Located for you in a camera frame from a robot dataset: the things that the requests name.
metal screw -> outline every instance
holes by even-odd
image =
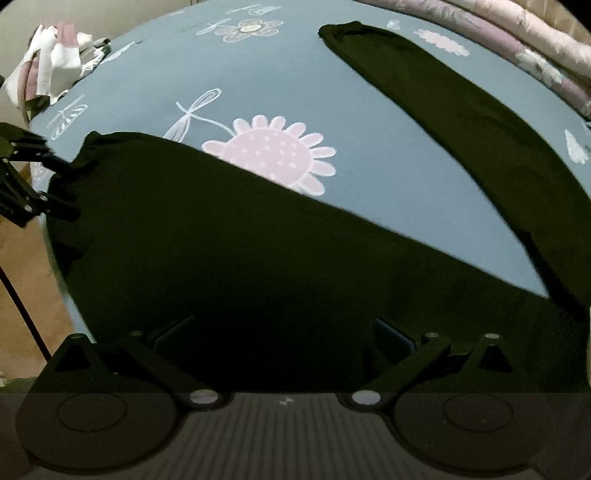
[[[359,390],[352,396],[353,401],[359,405],[375,405],[382,399],[382,395],[373,390]]]
[[[213,390],[208,390],[206,388],[202,390],[196,390],[189,396],[193,403],[197,405],[211,405],[212,403],[217,402],[219,395],[217,392]]]

ribbed surface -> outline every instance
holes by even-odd
[[[27,479],[76,477],[36,469]],[[189,415],[177,437],[120,480],[451,480],[394,440],[379,416],[337,397],[238,394],[227,407]],[[504,480],[543,480],[533,471]]]

black cloth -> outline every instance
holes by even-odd
[[[325,25],[319,35],[464,167],[552,299],[588,322],[591,202],[554,150],[509,107],[400,35],[359,22]]]
[[[192,314],[183,368],[214,388],[353,391],[389,367],[386,315],[460,343],[499,333],[543,390],[585,388],[588,324],[547,299],[186,145],[93,132],[74,165],[94,161],[52,178],[82,215],[47,226],[99,342]]]

wooden floor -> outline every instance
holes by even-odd
[[[51,273],[37,219],[25,229],[0,219],[0,265],[54,353],[73,326]],[[44,364],[35,340],[0,283],[0,371],[8,380],[36,377]]]

pink flower print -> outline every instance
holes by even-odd
[[[297,192],[314,196],[324,193],[324,185],[314,175],[330,177],[336,170],[330,163],[317,159],[332,157],[336,150],[316,147],[323,141],[322,135],[302,137],[306,126],[301,122],[283,130],[282,116],[268,123],[264,115],[257,115],[252,126],[237,118],[233,126],[236,135],[232,139],[207,141],[201,147],[203,151]]]
[[[279,27],[279,25],[283,25],[281,20],[270,20],[265,22],[257,18],[252,20],[244,20],[236,27],[234,25],[224,25],[223,27],[218,28],[215,31],[215,34],[224,35],[223,40],[226,43],[234,43],[244,40],[251,35],[255,35],[257,37],[272,37],[273,35],[277,35],[279,33],[279,30],[275,28]]]

